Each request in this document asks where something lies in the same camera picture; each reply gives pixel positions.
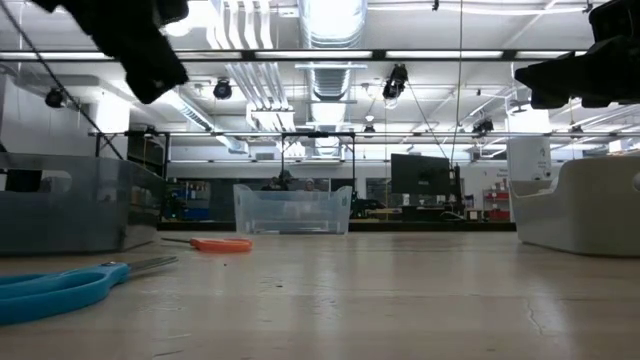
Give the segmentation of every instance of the ceiling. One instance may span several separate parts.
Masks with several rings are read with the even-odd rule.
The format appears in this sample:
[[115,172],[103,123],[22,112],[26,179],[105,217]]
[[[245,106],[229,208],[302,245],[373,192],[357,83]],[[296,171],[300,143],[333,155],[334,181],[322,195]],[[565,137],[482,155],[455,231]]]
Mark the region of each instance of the ceiling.
[[[45,14],[37,6],[21,1],[9,1],[27,34],[40,50],[95,50],[94,44],[77,27],[64,11]],[[299,19],[292,17],[296,2],[272,0],[271,34],[274,46],[281,49],[301,47]],[[431,2],[369,0],[366,16],[363,48],[368,49],[587,49],[593,44],[588,14],[580,12],[563,14],[498,16],[478,15],[447,10],[460,7],[455,0],[441,0],[441,9],[431,11]],[[465,9],[483,10],[541,10],[585,7],[585,1],[551,0],[468,0]],[[205,39],[204,28],[194,28],[183,37],[171,37],[176,50],[210,49]],[[0,21],[0,47],[7,50],[26,49],[20,37],[6,21]],[[420,131],[426,122],[437,131],[450,131],[455,119],[465,119],[471,126],[476,117],[466,118],[487,101],[491,104],[491,117],[496,130],[504,129],[504,99],[490,97],[509,94],[519,86],[512,79],[512,64],[508,62],[411,62],[407,63],[411,87],[405,90],[395,109],[385,109],[379,98],[379,85],[393,68],[391,62],[364,63],[367,68],[357,70],[352,78],[349,100],[357,103],[347,107],[344,129],[361,131],[366,115],[373,115],[377,131]],[[516,63],[515,67],[525,66]],[[132,99],[131,91],[124,82],[124,72],[117,63],[54,63],[54,72],[64,75],[91,75],[120,89]],[[216,126],[230,131],[247,131],[242,119],[246,111],[246,100],[234,89],[229,100],[215,100],[213,85],[220,76],[229,76],[222,63],[187,63],[192,83],[186,90],[189,96],[216,122]],[[293,62],[279,64],[280,76],[291,105],[295,110],[297,126],[308,123],[308,89],[305,73],[296,70]],[[41,74],[37,64],[23,64],[22,73]],[[195,91],[195,84],[202,91]],[[368,91],[362,84],[369,84]],[[143,106],[134,104],[133,121],[155,125],[169,131],[189,131],[190,123],[171,106],[162,101]],[[582,109],[569,106],[550,112],[552,128],[566,128],[573,119],[579,121],[615,110]],[[612,118],[599,123],[591,131],[612,131],[635,123],[634,113]]]

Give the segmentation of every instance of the gray plastic bin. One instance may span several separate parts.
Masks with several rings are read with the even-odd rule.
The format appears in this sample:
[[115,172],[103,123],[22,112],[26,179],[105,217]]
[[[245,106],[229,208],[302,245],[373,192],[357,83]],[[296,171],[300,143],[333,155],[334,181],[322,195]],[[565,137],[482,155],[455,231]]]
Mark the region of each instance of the gray plastic bin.
[[0,255],[124,251],[153,240],[164,180],[129,161],[0,154],[44,170],[38,192],[0,192]]
[[351,187],[336,192],[252,191],[234,185],[236,230],[239,233],[346,234],[351,213]]

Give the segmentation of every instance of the blue scissors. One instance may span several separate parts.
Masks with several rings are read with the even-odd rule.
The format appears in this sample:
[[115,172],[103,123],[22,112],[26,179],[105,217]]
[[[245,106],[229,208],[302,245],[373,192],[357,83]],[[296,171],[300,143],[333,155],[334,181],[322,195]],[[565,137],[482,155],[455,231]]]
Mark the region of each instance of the blue scissors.
[[0,277],[0,325],[58,315],[100,302],[130,276],[178,261],[175,256],[134,263],[108,262],[51,274]]

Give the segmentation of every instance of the monitor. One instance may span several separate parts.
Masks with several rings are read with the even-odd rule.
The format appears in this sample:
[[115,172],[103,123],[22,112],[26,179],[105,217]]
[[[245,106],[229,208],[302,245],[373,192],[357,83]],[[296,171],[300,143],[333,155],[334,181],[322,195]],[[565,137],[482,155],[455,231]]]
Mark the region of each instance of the monitor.
[[391,154],[391,192],[446,195],[451,193],[447,158]]

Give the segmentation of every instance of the wall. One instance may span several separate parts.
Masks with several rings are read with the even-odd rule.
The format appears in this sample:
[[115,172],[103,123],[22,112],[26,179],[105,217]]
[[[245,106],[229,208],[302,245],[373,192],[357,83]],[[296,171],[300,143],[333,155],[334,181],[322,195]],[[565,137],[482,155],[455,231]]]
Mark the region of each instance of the wall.
[[51,109],[5,78],[0,139],[15,153],[92,156],[95,139],[78,112]]
[[[552,165],[552,178],[559,173],[561,164]],[[331,165],[285,164],[296,178],[334,178],[349,179],[352,176],[351,163]],[[169,164],[169,177],[172,178],[264,178],[276,176],[280,173],[277,163],[211,163],[211,164]],[[478,162],[460,164],[460,177],[464,179],[465,194],[474,195],[476,204],[482,204],[483,190],[491,188],[496,182],[501,182],[507,175],[507,162]],[[366,194],[362,188],[366,183],[362,178],[390,178],[389,163],[358,163],[356,162],[356,186],[359,194]]]

